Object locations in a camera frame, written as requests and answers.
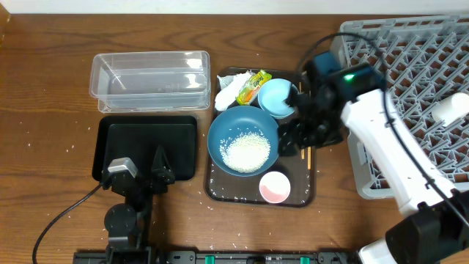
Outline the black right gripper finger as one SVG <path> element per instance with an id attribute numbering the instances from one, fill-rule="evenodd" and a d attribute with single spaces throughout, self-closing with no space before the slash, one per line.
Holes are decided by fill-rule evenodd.
<path id="1" fill-rule="evenodd" d="M 299 93 L 296 89 L 291 89 L 284 102 L 288 105 L 288 107 L 294 108 L 298 105 L 298 95 Z"/>
<path id="2" fill-rule="evenodd" d="M 303 126 L 299 122 L 289 122 L 278 127 L 278 154 L 280 156 L 294 156 L 304 148 L 302 143 Z"/>

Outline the white paper cup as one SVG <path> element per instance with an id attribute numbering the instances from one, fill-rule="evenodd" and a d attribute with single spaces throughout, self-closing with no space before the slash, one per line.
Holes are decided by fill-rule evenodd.
<path id="1" fill-rule="evenodd" d="M 468 94 L 455 93 L 437 103 L 431 111 L 432 118 L 435 122 L 442 122 L 446 127 L 468 114 L 468 100 Z"/>

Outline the pink small cup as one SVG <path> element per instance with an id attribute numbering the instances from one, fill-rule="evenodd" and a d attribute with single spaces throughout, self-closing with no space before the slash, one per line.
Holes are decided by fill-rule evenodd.
<path id="1" fill-rule="evenodd" d="M 284 202 L 289 197 L 290 191 L 290 181 L 281 172 L 268 172 L 259 181 L 259 192 L 268 203 Z"/>

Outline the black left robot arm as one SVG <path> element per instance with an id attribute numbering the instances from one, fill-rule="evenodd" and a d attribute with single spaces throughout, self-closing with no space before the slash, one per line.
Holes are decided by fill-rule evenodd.
<path id="1" fill-rule="evenodd" d="M 148 172 L 142 172 L 128 158 L 111 161 L 103 177 L 103 188 L 125 198 L 105 215 L 108 231 L 107 263 L 161 263 L 164 254 L 149 243 L 153 197 L 168 191 L 175 182 L 166 151 L 157 146 Z"/>

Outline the light blue small bowl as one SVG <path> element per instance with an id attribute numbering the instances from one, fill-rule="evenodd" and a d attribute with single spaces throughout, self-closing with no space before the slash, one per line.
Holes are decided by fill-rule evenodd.
<path id="1" fill-rule="evenodd" d="M 259 106 L 278 120 L 288 117 L 295 112 L 285 102 L 291 88 L 298 92 L 297 87 L 286 79 L 275 78 L 267 81 L 257 95 Z"/>

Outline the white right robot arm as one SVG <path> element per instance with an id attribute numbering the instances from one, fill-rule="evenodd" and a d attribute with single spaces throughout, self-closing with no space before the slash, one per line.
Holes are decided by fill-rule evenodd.
<path id="1" fill-rule="evenodd" d="M 306 63 L 308 92 L 289 91 L 297 118 L 278 128 L 279 155 L 342 141 L 348 128 L 363 143 L 394 193 L 402 221 L 358 251 L 361 263 L 437 263 L 468 247 L 468 194 L 429 160 L 399 118 L 382 74 L 371 65 L 343 68 L 328 52 Z"/>

